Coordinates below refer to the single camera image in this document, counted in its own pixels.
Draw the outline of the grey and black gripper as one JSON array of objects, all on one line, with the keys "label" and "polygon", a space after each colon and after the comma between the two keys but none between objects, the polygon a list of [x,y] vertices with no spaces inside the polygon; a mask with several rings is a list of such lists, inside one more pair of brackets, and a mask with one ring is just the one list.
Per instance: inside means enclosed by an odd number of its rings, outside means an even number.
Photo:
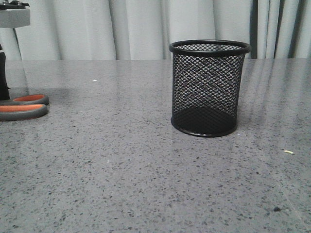
[{"label": "grey and black gripper", "polygon": [[[30,5],[19,0],[0,1],[0,27],[19,28],[31,23]],[[0,100],[9,100],[9,87],[6,80],[6,55],[0,47]]]}]

